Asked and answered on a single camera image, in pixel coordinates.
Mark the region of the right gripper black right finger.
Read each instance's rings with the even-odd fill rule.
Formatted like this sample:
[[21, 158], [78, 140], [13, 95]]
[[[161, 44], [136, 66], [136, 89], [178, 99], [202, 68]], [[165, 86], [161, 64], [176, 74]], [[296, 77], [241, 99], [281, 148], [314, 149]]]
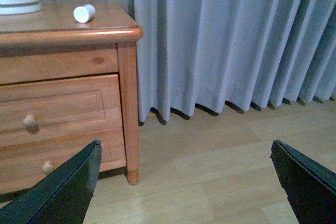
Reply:
[[299, 223], [335, 223], [335, 173], [281, 140], [271, 160]]

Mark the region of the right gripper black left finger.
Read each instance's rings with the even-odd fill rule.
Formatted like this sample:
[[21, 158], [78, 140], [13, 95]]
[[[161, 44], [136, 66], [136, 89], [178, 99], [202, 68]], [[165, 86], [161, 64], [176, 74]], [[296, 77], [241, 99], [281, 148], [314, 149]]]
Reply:
[[1, 208], [1, 223], [83, 223], [96, 187], [102, 147], [94, 140]]

